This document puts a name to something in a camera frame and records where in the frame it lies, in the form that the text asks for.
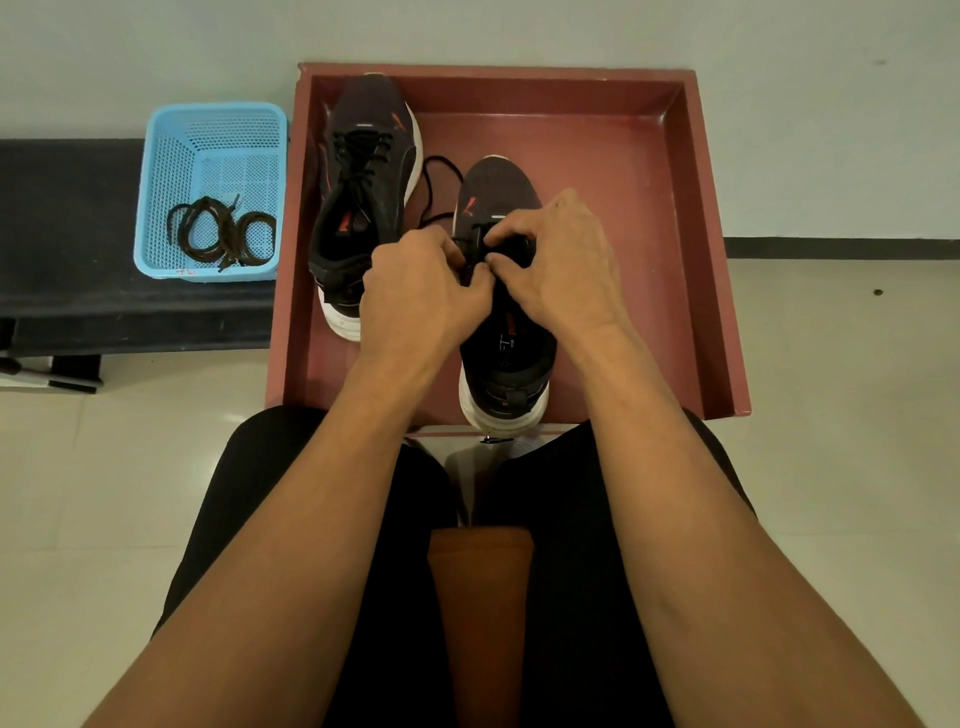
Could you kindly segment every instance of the leg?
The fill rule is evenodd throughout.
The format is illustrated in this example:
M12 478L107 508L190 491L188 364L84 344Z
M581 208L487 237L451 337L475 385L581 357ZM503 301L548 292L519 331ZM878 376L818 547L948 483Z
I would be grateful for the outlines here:
M746 500L720 443L687 417ZM478 515L481 523L525 525L534 539L523 724L643 718L672 725L623 570L589 423L505 463Z
M313 436L324 412L274 407L240 425L210 481L157 629L200 581ZM403 446L353 640L325 726L416 716L453 725L444 630L426 553L433 528L457 524L443 467Z

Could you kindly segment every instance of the sneaker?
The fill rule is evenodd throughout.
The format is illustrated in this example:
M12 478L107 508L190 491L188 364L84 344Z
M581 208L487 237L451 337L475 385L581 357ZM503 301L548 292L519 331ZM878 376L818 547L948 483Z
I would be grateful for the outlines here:
M360 341L360 297L371 253L403 234L403 209L423 168L423 142L400 89L378 73L348 79L326 119L321 207L310 271L330 328Z
M507 213L540 207L540 199L519 167L504 157L486 157L467 172L453 217L453 239L467 265L461 283L491 248L484 235ZM536 242L514 236L498 253L526 268ZM460 408L468 422L493 437L516 437L535 426L546 410L557 340L535 324L498 280L490 316L460 347Z

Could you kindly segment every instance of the red wooden tray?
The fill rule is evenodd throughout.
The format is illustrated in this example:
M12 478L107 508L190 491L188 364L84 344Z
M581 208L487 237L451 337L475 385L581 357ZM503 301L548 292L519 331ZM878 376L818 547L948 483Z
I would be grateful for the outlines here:
M464 172L512 159L546 202L574 187L616 249L637 330L680 402L710 418L746 415L750 397L692 71L304 63L294 103L286 214L276 281L267 404L328 408L359 352L326 325L307 246L318 210L318 141L343 81L391 76L417 116L427 155ZM434 212L453 209L456 179L431 168ZM414 224L422 189L407 207ZM414 420L466 424L454 353ZM559 352L544 421L587 417L576 373Z

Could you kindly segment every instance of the brown cloth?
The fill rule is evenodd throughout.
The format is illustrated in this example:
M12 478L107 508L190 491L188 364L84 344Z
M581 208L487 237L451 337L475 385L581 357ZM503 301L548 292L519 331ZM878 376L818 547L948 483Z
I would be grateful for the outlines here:
M526 528L443 528L430 539L461 728L519 724L533 552Z

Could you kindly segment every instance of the person's left hand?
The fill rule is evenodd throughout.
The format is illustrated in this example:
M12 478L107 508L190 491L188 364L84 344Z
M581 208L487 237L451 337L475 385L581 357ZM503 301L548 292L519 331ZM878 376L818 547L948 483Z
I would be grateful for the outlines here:
M462 286L453 271L465 263L438 226L377 246L363 277L361 358L432 379L454 347L490 315L493 274L481 263L470 286Z

